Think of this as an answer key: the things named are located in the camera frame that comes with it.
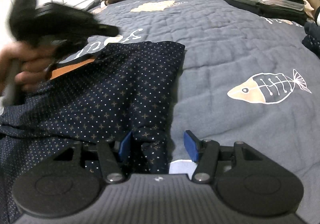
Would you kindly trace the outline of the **person's left hand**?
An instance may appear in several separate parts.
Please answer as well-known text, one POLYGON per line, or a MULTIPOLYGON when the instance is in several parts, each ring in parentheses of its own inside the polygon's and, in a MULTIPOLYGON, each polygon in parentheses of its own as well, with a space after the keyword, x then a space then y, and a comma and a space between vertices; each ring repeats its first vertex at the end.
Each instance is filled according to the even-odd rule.
POLYGON ((33 47, 24 41, 10 43, 1 49, 1 92, 13 60, 19 60, 21 71, 15 76, 15 83, 23 91, 34 91, 47 79, 47 68, 54 61, 55 46, 33 47))

